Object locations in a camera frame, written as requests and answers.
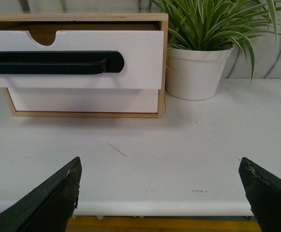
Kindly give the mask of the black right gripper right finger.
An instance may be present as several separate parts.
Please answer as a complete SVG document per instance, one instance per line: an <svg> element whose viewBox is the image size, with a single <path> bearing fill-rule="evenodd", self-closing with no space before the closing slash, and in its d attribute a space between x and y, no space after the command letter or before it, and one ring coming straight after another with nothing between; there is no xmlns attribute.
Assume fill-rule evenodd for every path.
<svg viewBox="0 0 281 232"><path fill-rule="evenodd" d="M239 175L261 231L281 232L281 179L246 157Z"/></svg>

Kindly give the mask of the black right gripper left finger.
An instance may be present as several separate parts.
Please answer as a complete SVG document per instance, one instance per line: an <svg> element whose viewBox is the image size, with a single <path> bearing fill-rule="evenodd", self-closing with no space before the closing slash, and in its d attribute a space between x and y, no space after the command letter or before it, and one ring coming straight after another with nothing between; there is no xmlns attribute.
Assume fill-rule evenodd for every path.
<svg viewBox="0 0 281 232"><path fill-rule="evenodd" d="M64 232L78 205L81 174L75 157L0 213L0 232Z"/></svg>

